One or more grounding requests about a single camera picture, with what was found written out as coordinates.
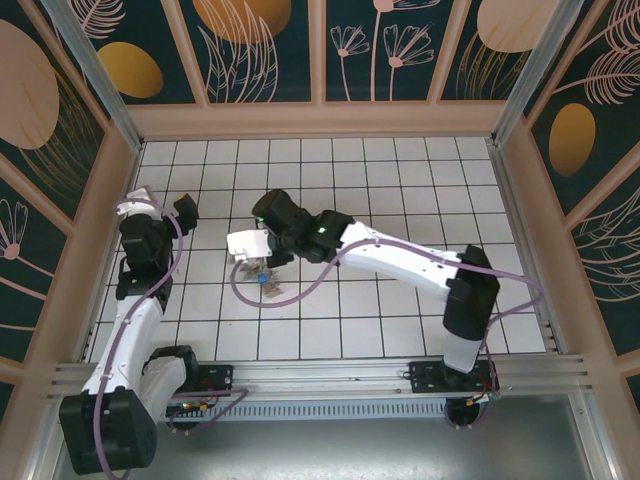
enclosure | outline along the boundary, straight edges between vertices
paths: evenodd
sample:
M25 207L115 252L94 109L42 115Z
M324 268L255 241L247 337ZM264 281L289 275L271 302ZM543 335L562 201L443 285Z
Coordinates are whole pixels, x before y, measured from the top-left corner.
M199 438L159 425L132 478L636 478L639 32L637 0L3 2L2 475L76 478L57 412L113 328L113 204L148 186L200 214L152 346L250 395ZM503 399L473 431L402 376L444 353L425 291L342 266L236 298L226 235L275 188L544 286L488 333ZM495 314L536 295L500 284Z

grid floor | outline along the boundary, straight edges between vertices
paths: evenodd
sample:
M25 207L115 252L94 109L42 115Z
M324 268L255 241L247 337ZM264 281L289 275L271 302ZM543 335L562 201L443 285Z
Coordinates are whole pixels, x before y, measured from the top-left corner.
M440 249L481 246L493 266L522 274L500 189L482 138L335 138L154 142L136 186L171 205L188 192L201 220L186 238L156 346L190 344L200 360L377 358L441 355L444 304L394 279L338 268L299 304L255 309L235 298L226 234L254 228L251 208L283 188L312 214L348 213L395 237ZM101 355L115 317L118 252L88 359ZM279 269L283 295L297 294L322 266ZM241 285L254 300L257 283ZM530 299L503 281L496 311ZM489 335L495 353L544 352L536 314L513 315Z

purple cable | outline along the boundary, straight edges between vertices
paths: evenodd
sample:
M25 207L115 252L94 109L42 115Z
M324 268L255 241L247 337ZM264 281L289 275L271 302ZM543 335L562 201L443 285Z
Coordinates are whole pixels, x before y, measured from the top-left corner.
M178 427L176 427L173 423L173 420L180 414L183 412L180 412L179 410L177 412L174 412L171 417L169 417L169 425L171 426L171 428L173 429L173 433L178 433L178 432L182 432L184 433L185 436L187 435L191 435L193 433L197 433L199 431L205 430L209 427L211 427L216 421L218 421L221 417L223 417L224 415L226 415L226 413L231 410L233 407L235 407L237 404L239 404L242 400L244 400L244 398L249 395L249 390L247 390L246 388L237 388L235 390L213 390L213 391L206 391L206 392L184 392L184 393L179 393L177 395L174 395L173 398L174 399L178 399L178 398L201 398L201 397L211 397L211 396L222 396L222 395L233 395L233 394L240 394L240 396L238 398L236 398L233 402L231 402L229 405L227 405L225 408L223 408L222 410L220 410L220 412L218 412L213 418L207 420L206 422L202 422L199 423L198 425L196 425L195 427L193 427L190 430L180 430Z
M515 274L509 273L509 272L503 272L503 271L500 271L500 270L494 270L494 269L491 269L491 268L477 267L475 265L469 265L469 264L466 264L466 263L454 262L454 261L447 260L445 258L439 257L438 255L434 255L433 253L430 253L430 252L427 252L425 250L422 250L422 249L420 249L420 248L418 248L418 247L416 247L414 245L411 245L411 244L403 243L403 242L400 242L400 241L397 241L397 240L387 240L387 239L384 239L384 238L378 238L378 239L375 239L375 240L374 239L359 240L359 241L354 242L351 245L343 248L342 250L340 250L338 252L338 254L331 259L331 261L325 267L325 269L322 271L322 273L320 274L318 279L315 282L313 282L313 284L309 288L307 288L301 294L296 295L295 297L288 298L287 300L282 300L281 302L275 302L275 303L262 303L262 302L255 302L253 300L248 299L244 295L242 295L242 293L240 293L240 290L238 289L238 284L237 284L237 281L236 281L236 275L237 275L238 269L240 268L241 262L236 263L236 265L233 267L233 270L231 271L231 289L233 290L233 293L236 295L236 297L238 297L242 302L246 303L247 305L251 305L252 307L256 307L256 308L281 308L281 307L286 307L286 306L291 305L293 303L299 302L300 300L305 298L307 295L309 295L311 292L313 292L316 288L318 288L318 286L327 277L327 275L329 275L331 269L347 253L349 253L351 250L353 250L355 248L364 247L366 245L375 245L376 247L379 247L380 245L386 245L386 246L389 246L389 247L400 248L402 250L406 250L408 252L415 253L416 255L419 255L421 257L427 258L428 260L431 260L432 262L441 263L441 264L447 265L449 267L461 268L463 270L468 270L470 272L482 273L482 274L485 274L485 275L493 275L493 276L498 277L498 278L508 278L510 280L515 280L515 281L518 281L518 282L526 283L527 285L530 285L530 286L534 287L536 290L538 290L538 292L539 292L538 296L535 297L533 300L531 300L529 302L526 302L526 303L523 303L522 305L518 305L517 307L510 308L509 310L507 310L505 312L497 314L496 316L491 318L489 320L489 323L487 324L487 331L485 333L484 338L482 339L482 343L480 344L480 350L482 350L484 348L485 351L486 351L487 360L489 362L489 368L490 368L490 371L491 371L491 387L493 388L493 390L495 390L496 389L496 376L497 375L496 375L495 367L493 365L493 361L491 359L491 352L489 351L489 346L487 345L487 336L489 335L489 329L491 328L491 326L495 322L497 322L501 318L504 318L504 317L506 317L508 315L511 315L513 313L516 313L516 312L519 312L521 310L524 310L525 308L533 306L536 303L538 303L540 300L542 300L542 297L544 295L544 288L538 282L536 282L534 280L531 280L530 278L526 278L526 277L523 277L521 275L515 275Z
M173 224L174 228L176 229L176 233L178 235L178 251L176 253L175 260L167 270L167 273L165 273L164 276L160 280L158 280L158 282L156 282L155 285L149 288L149 290L147 290L138 300L134 302L133 305L131 305L131 308L125 315L124 320L120 324L120 328L118 329L118 332L113 339L113 344L111 345L111 349L109 350L109 355L107 356L107 361L105 362L105 365L104 365L104 372L102 372L102 376L100 377L100 385L98 387L98 394L96 395L96 405L93 410L93 441L96 444L96 453L98 454L100 467L102 467L104 474L107 476L109 480L126 480L127 478L129 478L129 474L131 473L131 470L127 470L122 477L115 476L115 474L111 470L111 467L109 466L109 462L107 461L107 455L104 450L104 444L102 443L102 432L100 431L100 413L102 412L102 401L104 399L105 389L107 388L107 381L109 380L109 375L111 374L111 368L113 367L113 360L116 355L116 352L118 351L118 345L122 340L124 331L127 328L127 325L131 323L131 317L133 316L135 311L138 309L138 307L142 304L142 302L144 302L147 298L149 298L158 288L160 288L164 284L164 282L166 282L171 277L171 274L175 271L176 268L178 268L178 262L180 261L180 257L182 256L182 251L184 250L182 230L180 229L180 225L178 224L178 221L173 216L171 211L169 211L168 208L163 207L162 205L156 202L152 202L150 200L145 200L142 198L124 198L122 200L118 200L115 203L114 208L117 209L118 206L124 203L143 203L145 205L150 205L156 210L159 210L160 212L162 212L169 219L169 221Z

